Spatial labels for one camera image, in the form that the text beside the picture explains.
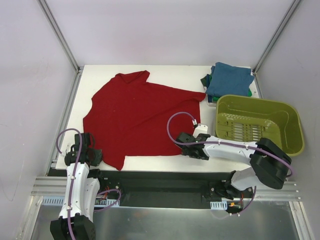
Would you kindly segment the red t shirt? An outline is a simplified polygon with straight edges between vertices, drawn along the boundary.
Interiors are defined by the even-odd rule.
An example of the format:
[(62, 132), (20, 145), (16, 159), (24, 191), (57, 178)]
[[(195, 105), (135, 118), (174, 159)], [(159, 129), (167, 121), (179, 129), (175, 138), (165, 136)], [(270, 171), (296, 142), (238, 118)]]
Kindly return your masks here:
[(193, 133), (190, 113), (200, 120), (206, 95), (148, 82), (146, 70), (118, 73), (91, 98), (83, 129), (93, 135), (103, 161), (121, 170), (125, 157), (176, 156), (170, 137)]

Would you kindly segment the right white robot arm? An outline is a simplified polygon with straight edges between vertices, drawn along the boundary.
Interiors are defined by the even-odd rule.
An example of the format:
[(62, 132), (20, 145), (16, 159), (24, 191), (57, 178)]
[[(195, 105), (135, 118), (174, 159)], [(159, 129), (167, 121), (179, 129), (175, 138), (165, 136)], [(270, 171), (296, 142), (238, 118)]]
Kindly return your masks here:
[(194, 137), (182, 132), (173, 142), (181, 148), (184, 156), (200, 160), (222, 158), (246, 164), (246, 169), (231, 172), (225, 184), (226, 194), (233, 198), (258, 184), (281, 190), (286, 178), (293, 172), (291, 158), (268, 138), (240, 142), (205, 133)]

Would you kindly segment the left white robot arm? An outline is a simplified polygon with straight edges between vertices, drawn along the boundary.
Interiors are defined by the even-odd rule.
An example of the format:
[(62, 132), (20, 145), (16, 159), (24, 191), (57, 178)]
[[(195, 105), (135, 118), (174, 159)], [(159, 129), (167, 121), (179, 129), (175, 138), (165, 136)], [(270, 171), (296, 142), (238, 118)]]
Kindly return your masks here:
[(96, 228), (93, 213), (96, 197), (105, 191), (106, 183), (98, 166), (102, 151), (95, 149), (90, 133), (74, 135), (74, 144), (64, 156), (67, 166), (65, 197), (58, 219), (50, 222), (50, 232), (55, 240), (95, 240)]

